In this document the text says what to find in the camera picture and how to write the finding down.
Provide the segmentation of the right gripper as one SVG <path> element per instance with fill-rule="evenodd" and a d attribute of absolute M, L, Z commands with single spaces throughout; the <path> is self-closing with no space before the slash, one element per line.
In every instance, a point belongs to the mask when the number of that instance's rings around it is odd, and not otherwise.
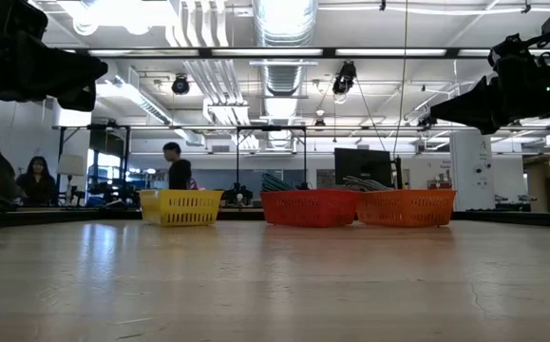
<path fill-rule="evenodd" d="M 454 123 L 474 123 L 491 135 L 525 118 L 550 117 L 550 67 L 499 66 L 498 77 L 485 76 L 468 92 L 434 105 L 430 116 Z"/>

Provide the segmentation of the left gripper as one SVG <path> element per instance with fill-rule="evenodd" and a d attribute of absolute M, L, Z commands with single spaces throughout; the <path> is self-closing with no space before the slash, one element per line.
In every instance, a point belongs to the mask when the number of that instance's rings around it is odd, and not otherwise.
<path fill-rule="evenodd" d="M 0 101 L 58 95 L 61 108 L 91 112 L 95 82 L 107 72 L 108 65 L 96 57 L 47 47 L 25 33 L 14 35 L 0 46 Z"/>

